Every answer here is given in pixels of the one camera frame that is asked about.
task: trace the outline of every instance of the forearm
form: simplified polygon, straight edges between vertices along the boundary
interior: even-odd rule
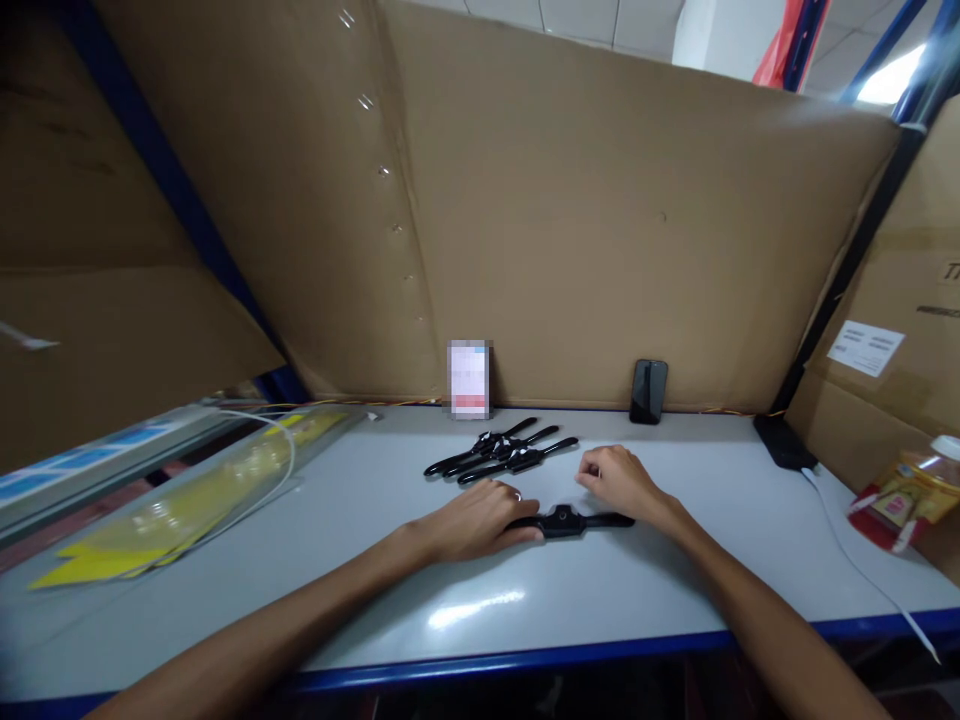
[[[740,647],[791,718],[888,717],[823,638],[679,503],[661,529],[700,569]]]
[[[98,708],[92,718],[227,718],[303,662],[351,615],[429,563],[404,526],[333,572],[220,630]]]

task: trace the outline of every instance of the white cable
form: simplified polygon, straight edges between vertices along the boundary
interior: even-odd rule
[[[206,545],[207,543],[213,542],[213,541],[216,540],[218,537],[220,537],[221,535],[223,535],[227,530],[229,530],[229,529],[232,528],[234,525],[236,525],[238,522],[240,522],[241,520],[245,520],[246,518],[250,517],[253,513],[255,513],[257,510],[259,510],[260,508],[262,508],[262,507],[263,507],[264,505],[266,505],[267,503],[270,503],[270,502],[273,502],[274,500],[276,500],[277,492],[280,490],[280,488],[282,488],[282,487],[287,483],[287,481],[290,479],[290,476],[293,475],[293,468],[296,466],[296,460],[297,460],[297,443],[296,443],[296,441],[293,439],[293,433],[290,432],[290,428],[288,428],[286,425],[284,425],[284,424],[282,424],[282,423],[277,422],[276,420],[272,420],[272,419],[270,419],[270,418],[263,417],[263,416],[261,416],[261,415],[254,415],[253,413],[240,412],[239,410],[219,410],[219,412],[224,413],[225,415],[236,415],[236,416],[238,416],[238,417],[245,417],[245,418],[249,418],[249,419],[251,419],[251,420],[259,420],[260,422],[264,422],[264,423],[268,423],[268,424],[270,424],[270,425],[274,425],[275,427],[277,427],[277,428],[286,436],[287,442],[290,443],[290,462],[287,464],[287,471],[286,471],[286,473],[284,473],[283,477],[280,479],[280,482],[278,482],[276,485],[274,485],[273,488],[270,490],[270,492],[268,492],[266,495],[264,495],[262,498],[260,498],[260,499],[259,499],[257,502],[255,502],[253,505],[251,505],[249,508],[247,508],[247,509],[244,510],[242,513],[240,513],[240,515],[238,515],[237,517],[235,517],[235,518],[234,518],[233,520],[231,520],[229,523],[227,523],[226,525],[224,525],[224,526],[223,526],[222,528],[220,528],[219,530],[213,532],[212,534],[207,535],[205,538],[203,538],[202,540],[194,543],[194,544],[191,545],[190,547],[184,548],[183,550],[170,552],[170,553],[167,553],[166,555],[161,555],[160,557],[154,558],[153,560],[151,560],[151,561],[148,562],[148,563],[144,563],[143,565],[138,565],[137,567],[130,568],[129,570],[124,570],[122,573],[118,573],[118,574],[116,574],[116,575],[111,575],[110,577],[100,578],[100,579],[98,579],[98,580],[96,580],[96,581],[94,581],[94,582],[109,582],[109,581],[111,581],[111,580],[116,580],[116,579],[118,579],[118,578],[123,578],[123,577],[126,577],[127,575],[129,575],[130,573],[135,573],[135,572],[139,572],[140,570],[146,570],[146,569],[148,569],[148,568],[151,568],[151,567],[153,567],[154,565],[156,565],[157,563],[163,562],[164,560],[168,560],[169,558],[177,558],[177,557],[180,557],[181,555],[186,555],[188,552],[193,552],[193,551],[196,550],[197,548],[201,548],[201,547],[203,547],[204,545]]]
[[[930,642],[930,638],[927,637],[927,634],[920,629],[919,625],[917,625],[917,621],[913,619],[913,616],[910,615],[910,613],[907,612],[900,603],[894,600],[886,590],[880,587],[870,578],[869,575],[861,570],[860,566],[857,565],[852,557],[850,557],[850,553],[847,552],[847,548],[844,547],[843,541],[840,539],[840,533],[837,531],[837,526],[833,521],[833,514],[830,512],[830,507],[827,505],[827,499],[823,495],[823,490],[820,488],[820,483],[817,482],[816,474],[810,468],[803,468],[800,472],[803,473],[803,476],[810,481],[810,484],[813,485],[814,489],[817,491],[817,495],[820,497],[820,503],[823,505],[823,513],[827,516],[827,523],[830,525],[830,530],[833,532],[833,539],[837,541],[837,545],[840,546],[840,550],[846,556],[847,560],[851,565],[853,565],[854,569],[863,576],[864,580],[873,585],[877,591],[887,600],[889,600],[900,612],[900,614],[903,615],[903,619],[907,621],[907,624],[913,630],[914,634],[917,636],[923,646],[930,652],[931,655],[933,655],[933,659],[937,661],[938,665],[942,665],[943,663],[941,663],[940,658],[937,657],[937,651],[933,647],[933,643]]]

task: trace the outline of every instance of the yellow paper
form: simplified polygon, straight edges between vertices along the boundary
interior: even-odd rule
[[[324,409],[291,415],[281,423],[290,428],[299,449],[345,417],[346,413]],[[61,549],[57,555],[71,558],[70,561],[30,587],[107,580],[127,571],[128,577],[135,577],[149,569],[151,563],[171,563],[255,491],[269,482],[278,482],[286,472],[289,458],[286,435],[279,428],[271,428],[254,442],[228,454],[217,467]]]

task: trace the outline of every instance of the blue table edge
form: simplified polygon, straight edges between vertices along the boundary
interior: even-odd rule
[[[960,632],[960,608],[928,610],[913,613],[914,620],[928,634]],[[871,640],[912,635],[913,631],[901,615],[876,615],[847,620],[826,620],[812,623],[827,640]],[[619,640],[588,645],[519,650],[515,652],[475,655],[470,657],[417,660],[391,665],[313,670],[298,673],[288,686],[296,695],[397,685],[443,677],[456,677],[505,670],[536,670],[589,663],[598,660],[671,655],[734,647],[736,640],[729,630],[689,635],[669,635],[642,640]],[[74,697],[30,700],[0,705],[10,718],[78,718],[92,711],[114,693],[97,693]]]

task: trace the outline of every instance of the plastic jar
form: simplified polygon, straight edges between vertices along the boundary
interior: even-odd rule
[[[850,523],[884,550],[903,552],[960,502],[960,439],[941,435],[900,460],[857,496]]]

